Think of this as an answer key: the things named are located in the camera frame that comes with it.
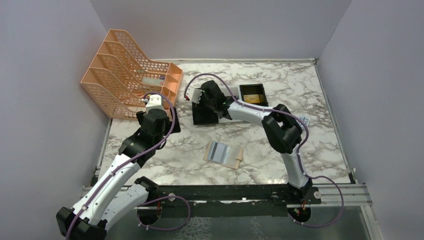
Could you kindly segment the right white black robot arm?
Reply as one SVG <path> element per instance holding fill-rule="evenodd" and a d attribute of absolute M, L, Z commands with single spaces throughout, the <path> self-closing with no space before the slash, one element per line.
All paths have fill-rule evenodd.
<path fill-rule="evenodd" d="M 213 80 L 194 89 L 186 99 L 212 111 L 220 119 L 240 120 L 263 127 L 270 146 L 281 154 L 287 170 L 289 199 L 300 204 L 308 198 L 312 181 L 295 150 L 301 144 L 303 130 L 285 105 L 271 108 L 247 103 L 234 96 L 226 97 Z"/>

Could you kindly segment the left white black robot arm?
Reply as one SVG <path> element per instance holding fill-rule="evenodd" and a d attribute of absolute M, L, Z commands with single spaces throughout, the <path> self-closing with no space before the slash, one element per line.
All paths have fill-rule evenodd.
<path fill-rule="evenodd" d="M 128 188 L 127 193 L 120 190 L 164 147 L 169 135 L 181 131 L 175 107 L 170 113 L 171 118 L 158 108 L 138 112 L 140 128 L 123 141 L 109 169 L 73 207 L 62 207 L 56 214 L 59 231 L 67 240 L 104 240 L 112 226 L 131 209 L 155 203 L 157 185 L 146 177 Z"/>

